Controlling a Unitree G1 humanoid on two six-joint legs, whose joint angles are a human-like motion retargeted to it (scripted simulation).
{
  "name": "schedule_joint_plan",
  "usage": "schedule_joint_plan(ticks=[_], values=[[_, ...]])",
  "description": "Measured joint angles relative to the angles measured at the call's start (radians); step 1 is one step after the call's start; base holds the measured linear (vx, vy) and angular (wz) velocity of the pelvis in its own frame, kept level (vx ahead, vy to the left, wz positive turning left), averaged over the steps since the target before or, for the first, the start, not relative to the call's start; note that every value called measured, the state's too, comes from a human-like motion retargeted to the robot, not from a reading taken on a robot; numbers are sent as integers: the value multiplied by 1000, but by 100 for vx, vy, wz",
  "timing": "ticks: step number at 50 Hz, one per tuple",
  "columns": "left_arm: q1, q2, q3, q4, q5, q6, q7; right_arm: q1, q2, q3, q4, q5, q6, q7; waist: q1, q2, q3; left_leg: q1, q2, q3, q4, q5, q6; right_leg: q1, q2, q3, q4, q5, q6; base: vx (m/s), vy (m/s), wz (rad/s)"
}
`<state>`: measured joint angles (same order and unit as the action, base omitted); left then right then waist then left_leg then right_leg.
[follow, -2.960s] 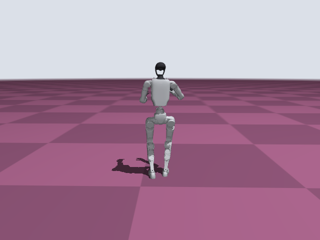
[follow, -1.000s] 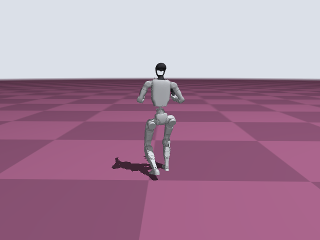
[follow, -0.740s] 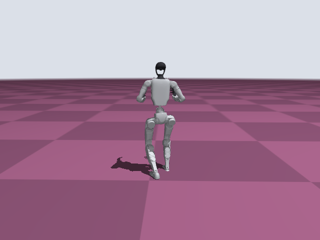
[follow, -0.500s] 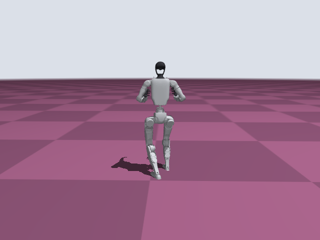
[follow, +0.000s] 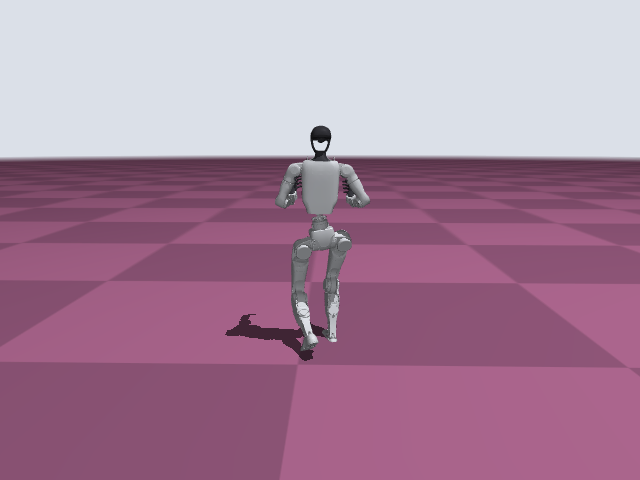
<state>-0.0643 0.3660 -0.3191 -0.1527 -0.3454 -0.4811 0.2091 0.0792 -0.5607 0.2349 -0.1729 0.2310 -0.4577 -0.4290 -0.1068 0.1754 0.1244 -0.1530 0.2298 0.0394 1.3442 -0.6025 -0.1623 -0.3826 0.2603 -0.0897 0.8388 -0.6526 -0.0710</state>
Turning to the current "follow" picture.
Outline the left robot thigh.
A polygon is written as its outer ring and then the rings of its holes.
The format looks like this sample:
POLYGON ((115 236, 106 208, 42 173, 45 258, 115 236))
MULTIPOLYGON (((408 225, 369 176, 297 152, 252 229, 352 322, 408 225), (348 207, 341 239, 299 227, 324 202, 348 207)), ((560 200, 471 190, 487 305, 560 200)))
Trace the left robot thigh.
POLYGON ((292 293, 296 293, 298 303, 308 302, 307 293, 304 292, 304 286, 312 248, 310 236, 298 239, 293 244, 291 260, 291 295, 292 293))

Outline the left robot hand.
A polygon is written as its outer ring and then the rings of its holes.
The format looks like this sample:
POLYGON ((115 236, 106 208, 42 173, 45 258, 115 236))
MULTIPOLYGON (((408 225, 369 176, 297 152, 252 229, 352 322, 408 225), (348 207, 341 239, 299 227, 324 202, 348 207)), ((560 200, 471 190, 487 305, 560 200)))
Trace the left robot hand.
POLYGON ((297 181, 299 181, 299 180, 302 180, 302 178, 298 178, 298 177, 301 177, 301 175, 299 175, 299 176, 297 176, 297 177, 294 177, 295 183, 294 183, 293 188, 292 188, 292 190, 290 191, 290 193, 289 193, 289 194, 294 194, 294 193, 295 193, 295 191, 297 192, 297 189, 298 189, 298 188, 302 187, 302 185, 301 185, 301 186, 297 186, 298 184, 302 183, 302 182, 297 182, 297 181), (298 179, 297 179, 297 178, 298 178, 298 179), (297 182, 297 183, 296 183, 296 182, 297 182))

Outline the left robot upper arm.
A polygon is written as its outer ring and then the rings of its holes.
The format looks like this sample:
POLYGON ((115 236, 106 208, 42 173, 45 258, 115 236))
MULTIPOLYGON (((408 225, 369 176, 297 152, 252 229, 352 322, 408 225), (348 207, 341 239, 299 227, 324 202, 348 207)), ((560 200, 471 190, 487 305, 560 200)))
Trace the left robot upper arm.
POLYGON ((303 162, 301 163, 293 163, 291 165, 289 165, 282 183, 280 185, 280 190, 279 190, 279 194, 276 198, 275 201, 275 205, 281 207, 281 208, 287 208, 289 203, 290 203, 290 199, 288 198, 288 195, 290 193, 290 191, 293 188, 293 185, 295 183, 294 177, 297 177, 301 174, 301 169, 302 169, 302 165, 303 162))

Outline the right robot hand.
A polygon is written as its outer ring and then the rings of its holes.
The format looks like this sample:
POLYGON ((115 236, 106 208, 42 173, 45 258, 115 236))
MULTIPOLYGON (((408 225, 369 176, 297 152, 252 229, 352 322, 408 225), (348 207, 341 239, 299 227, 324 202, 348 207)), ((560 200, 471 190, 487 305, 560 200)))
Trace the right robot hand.
MULTIPOLYGON (((347 183, 347 179, 345 179, 345 181, 342 181, 343 183, 347 183)), ((344 191, 344 193, 347 193, 348 197, 353 197, 354 196, 354 192, 351 190, 351 188, 349 187, 348 184, 342 184, 343 186, 347 186, 344 187, 343 189, 347 189, 348 191, 344 191)))

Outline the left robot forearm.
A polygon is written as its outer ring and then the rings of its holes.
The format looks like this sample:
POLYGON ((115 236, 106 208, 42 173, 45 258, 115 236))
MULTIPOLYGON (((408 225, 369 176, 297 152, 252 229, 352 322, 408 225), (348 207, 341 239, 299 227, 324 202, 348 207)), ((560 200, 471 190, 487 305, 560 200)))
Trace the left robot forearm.
MULTIPOLYGON (((276 198, 277 198, 277 197, 276 197, 276 198)), ((288 198, 290 199, 290 203, 289 203, 289 205, 293 205, 293 204, 294 204, 294 202, 295 202, 295 200, 298 198, 298 197, 297 197, 297 192, 295 191, 295 193, 294 193, 294 194, 289 194, 289 195, 288 195, 288 198)), ((275 199, 275 201, 276 201, 276 199, 275 199)), ((288 205, 288 206, 289 206, 289 205, 288 205)))

